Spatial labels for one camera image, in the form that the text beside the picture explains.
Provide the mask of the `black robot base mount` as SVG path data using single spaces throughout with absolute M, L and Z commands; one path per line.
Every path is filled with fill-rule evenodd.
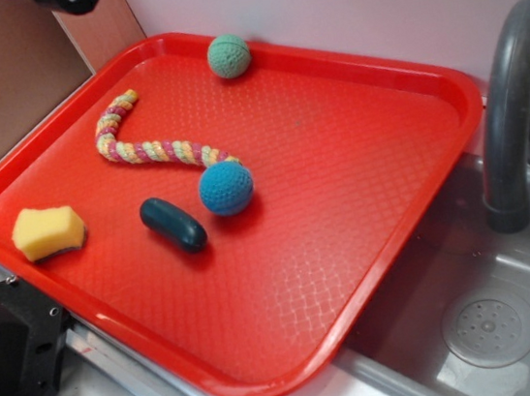
M 18 279 L 0 282 L 0 396 L 55 396 L 69 315 Z

